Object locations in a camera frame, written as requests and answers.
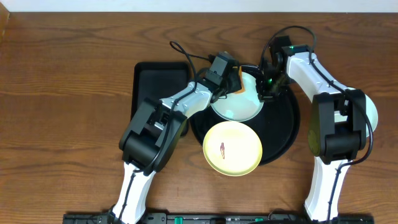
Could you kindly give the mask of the orange green sponge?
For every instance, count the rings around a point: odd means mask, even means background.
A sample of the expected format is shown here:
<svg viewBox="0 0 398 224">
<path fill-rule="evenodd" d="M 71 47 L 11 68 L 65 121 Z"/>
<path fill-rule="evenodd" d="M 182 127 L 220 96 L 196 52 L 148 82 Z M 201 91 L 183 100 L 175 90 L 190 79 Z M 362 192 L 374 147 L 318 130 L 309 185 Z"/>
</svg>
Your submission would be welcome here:
<svg viewBox="0 0 398 224">
<path fill-rule="evenodd" d="M 241 94 L 241 93 L 245 92 L 242 68 L 240 66 L 238 66 L 238 67 L 233 67 L 233 69 L 234 69 L 234 72 L 236 73 L 237 82 L 239 83 L 239 84 L 236 84 L 236 91 L 234 92 L 234 94 Z"/>
</svg>

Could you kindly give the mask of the light green plate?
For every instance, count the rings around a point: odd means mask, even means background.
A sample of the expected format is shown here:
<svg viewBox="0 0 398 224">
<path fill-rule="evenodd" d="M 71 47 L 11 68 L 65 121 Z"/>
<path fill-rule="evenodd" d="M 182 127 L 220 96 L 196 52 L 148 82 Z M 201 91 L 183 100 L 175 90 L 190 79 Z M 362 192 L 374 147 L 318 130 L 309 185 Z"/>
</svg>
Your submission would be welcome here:
<svg viewBox="0 0 398 224">
<path fill-rule="evenodd" d="M 217 115 L 229 121 L 247 121 L 255 117 L 264 105 L 257 95 L 256 79 L 241 72 L 242 90 L 239 93 L 229 93 L 226 99 L 219 99 L 211 107 Z"/>
<path fill-rule="evenodd" d="M 378 124 L 378 112 L 377 112 L 376 106 L 375 106 L 374 102 L 372 101 L 372 99 L 370 99 L 370 97 L 368 97 L 368 95 L 365 95 L 365 97 L 366 97 L 366 114 L 371 123 L 372 131 L 375 131 L 377 124 Z M 335 111 L 334 119 L 335 119 L 335 123 L 344 122 L 344 121 L 347 121 L 347 115 L 341 115 L 341 113 L 339 111 Z"/>
</svg>

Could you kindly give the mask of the yellow plate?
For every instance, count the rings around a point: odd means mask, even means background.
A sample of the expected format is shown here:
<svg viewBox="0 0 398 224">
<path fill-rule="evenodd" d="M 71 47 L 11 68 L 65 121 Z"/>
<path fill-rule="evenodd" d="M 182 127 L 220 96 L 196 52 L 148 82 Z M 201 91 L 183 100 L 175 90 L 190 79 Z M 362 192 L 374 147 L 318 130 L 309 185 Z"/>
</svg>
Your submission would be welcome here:
<svg viewBox="0 0 398 224">
<path fill-rule="evenodd" d="M 214 170 L 237 177 L 252 172 L 259 165 L 262 143 L 249 126 L 236 121 L 224 121 L 206 133 L 203 153 Z"/>
</svg>

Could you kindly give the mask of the light green plate top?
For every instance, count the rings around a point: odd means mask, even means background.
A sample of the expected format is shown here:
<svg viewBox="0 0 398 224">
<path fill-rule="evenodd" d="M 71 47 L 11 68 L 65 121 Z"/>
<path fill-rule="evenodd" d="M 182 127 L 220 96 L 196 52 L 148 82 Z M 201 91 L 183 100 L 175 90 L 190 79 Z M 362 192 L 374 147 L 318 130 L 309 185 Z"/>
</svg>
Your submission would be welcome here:
<svg viewBox="0 0 398 224">
<path fill-rule="evenodd" d="M 371 123 L 372 131 L 375 131 L 377 124 L 378 124 L 378 112 L 377 112 L 376 106 L 375 106 L 374 102 L 372 101 L 372 99 L 370 99 L 370 97 L 368 97 L 368 95 L 365 95 L 365 97 L 366 97 L 366 114 Z M 341 115 L 341 113 L 339 111 L 335 111 L 334 119 L 335 119 L 335 123 L 344 122 L 344 121 L 347 121 L 347 115 Z"/>
</svg>

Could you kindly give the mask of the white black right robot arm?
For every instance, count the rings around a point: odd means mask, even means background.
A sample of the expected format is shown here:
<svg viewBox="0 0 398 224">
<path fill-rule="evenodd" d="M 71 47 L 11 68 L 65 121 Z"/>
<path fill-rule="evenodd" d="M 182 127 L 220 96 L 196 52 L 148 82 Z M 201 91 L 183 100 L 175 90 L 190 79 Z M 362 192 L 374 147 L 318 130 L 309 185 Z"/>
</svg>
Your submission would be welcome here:
<svg viewBox="0 0 398 224">
<path fill-rule="evenodd" d="M 271 44 L 269 50 L 271 61 L 260 66 L 259 99 L 274 100 L 283 86 L 295 82 L 311 101 L 308 145 L 315 167 L 304 207 L 311 222 L 337 222 L 346 172 L 359 163 L 358 151 L 373 136 L 366 95 L 334 79 L 307 45 Z"/>
</svg>

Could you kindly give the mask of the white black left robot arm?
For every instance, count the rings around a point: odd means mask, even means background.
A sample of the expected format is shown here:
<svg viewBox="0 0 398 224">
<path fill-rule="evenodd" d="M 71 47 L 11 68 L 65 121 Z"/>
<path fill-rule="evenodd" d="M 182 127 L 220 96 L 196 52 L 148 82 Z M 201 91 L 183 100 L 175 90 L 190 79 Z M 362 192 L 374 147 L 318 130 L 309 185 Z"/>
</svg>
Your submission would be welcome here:
<svg viewBox="0 0 398 224">
<path fill-rule="evenodd" d="M 156 173 L 168 163 L 185 124 L 226 93 L 243 89 L 238 68 L 192 81 L 176 94 L 146 98 L 136 110 L 119 142 L 123 152 L 124 180 L 118 202 L 108 212 L 108 223 L 137 223 L 146 210 L 146 198 Z"/>
</svg>

